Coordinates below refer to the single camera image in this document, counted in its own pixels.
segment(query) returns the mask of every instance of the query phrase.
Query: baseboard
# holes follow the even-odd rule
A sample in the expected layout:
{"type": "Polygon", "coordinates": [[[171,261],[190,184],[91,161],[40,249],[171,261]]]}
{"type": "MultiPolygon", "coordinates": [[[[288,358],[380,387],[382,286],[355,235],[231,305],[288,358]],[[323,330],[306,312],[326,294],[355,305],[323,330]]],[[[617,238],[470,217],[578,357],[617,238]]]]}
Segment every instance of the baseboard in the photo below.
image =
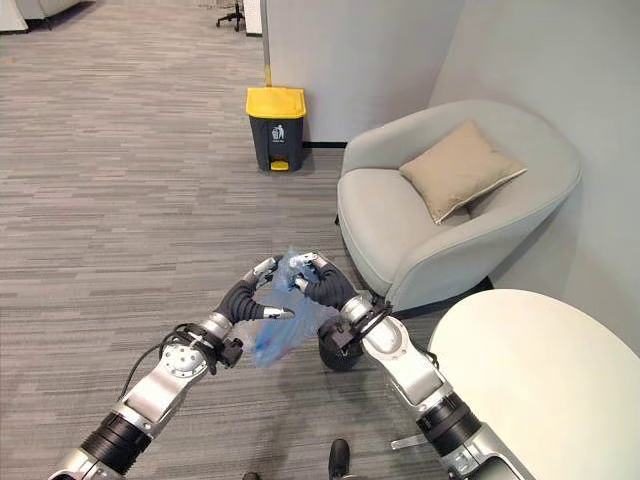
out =
{"type": "Polygon", "coordinates": [[[419,307],[407,308],[406,310],[393,312],[392,315],[399,320],[406,320],[407,318],[417,317],[419,315],[428,315],[430,313],[438,312],[441,310],[448,310],[463,298],[468,297],[469,295],[473,295],[474,293],[484,292],[485,290],[493,290],[493,283],[491,282],[489,277],[484,277],[482,281],[475,287],[467,290],[464,293],[461,293],[460,295],[456,295],[455,297],[447,298],[446,300],[441,300],[440,302],[430,303],[428,305],[420,305],[419,307]]]}
{"type": "Polygon", "coordinates": [[[344,148],[347,142],[302,142],[303,148],[344,148]]]}

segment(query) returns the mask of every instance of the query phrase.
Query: robot finger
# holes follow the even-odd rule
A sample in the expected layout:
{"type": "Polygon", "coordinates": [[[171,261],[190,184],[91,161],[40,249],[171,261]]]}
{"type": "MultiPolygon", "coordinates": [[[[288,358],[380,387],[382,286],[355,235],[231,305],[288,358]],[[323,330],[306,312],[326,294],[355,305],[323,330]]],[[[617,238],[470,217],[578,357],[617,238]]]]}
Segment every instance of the robot finger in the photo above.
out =
{"type": "Polygon", "coordinates": [[[278,269],[280,260],[282,260],[282,255],[269,257],[249,270],[242,279],[257,290],[273,279],[273,274],[278,269]]]}

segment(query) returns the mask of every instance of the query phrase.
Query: white table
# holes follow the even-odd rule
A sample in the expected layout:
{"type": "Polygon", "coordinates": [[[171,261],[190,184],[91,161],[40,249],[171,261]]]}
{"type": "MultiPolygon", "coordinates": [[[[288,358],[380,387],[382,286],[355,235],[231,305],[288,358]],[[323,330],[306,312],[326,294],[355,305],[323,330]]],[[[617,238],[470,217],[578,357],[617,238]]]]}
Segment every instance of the white table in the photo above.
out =
{"type": "Polygon", "coordinates": [[[482,292],[444,316],[430,348],[537,480],[640,478],[640,358],[585,313],[482,292]]]}
{"type": "Polygon", "coordinates": [[[27,28],[15,0],[0,0],[0,32],[18,32],[27,28]]]}

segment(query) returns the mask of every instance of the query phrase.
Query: gray armchair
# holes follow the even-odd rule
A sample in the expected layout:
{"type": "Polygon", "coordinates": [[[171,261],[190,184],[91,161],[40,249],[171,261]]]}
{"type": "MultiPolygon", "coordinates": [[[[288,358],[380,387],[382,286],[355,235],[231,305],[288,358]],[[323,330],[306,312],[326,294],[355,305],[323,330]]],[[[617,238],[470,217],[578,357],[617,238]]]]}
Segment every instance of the gray armchair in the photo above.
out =
{"type": "Polygon", "coordinates": [[[354,138],[338,183],[342,235],[376,293],[405,310],[463,293],[489,275],[571,193],[580,154],[542,119],[469,100],[429,108],[354,138]],[[472,119],[528,171],[434,224],[398,167],[472,119]]]}

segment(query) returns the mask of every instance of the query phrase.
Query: black shoe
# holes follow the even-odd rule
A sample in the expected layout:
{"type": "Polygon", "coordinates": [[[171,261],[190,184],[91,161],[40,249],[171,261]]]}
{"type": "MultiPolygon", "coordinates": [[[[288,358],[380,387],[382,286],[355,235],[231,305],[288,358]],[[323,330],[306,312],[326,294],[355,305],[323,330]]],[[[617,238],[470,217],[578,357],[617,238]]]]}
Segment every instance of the black shoe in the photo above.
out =
{"type": "Polygon", "coordinates": [[[331,454],[329,454],[329,480],[349,474],[350,457],[349,444],[341,438],[334,440],[331,444],[331,454]]]}

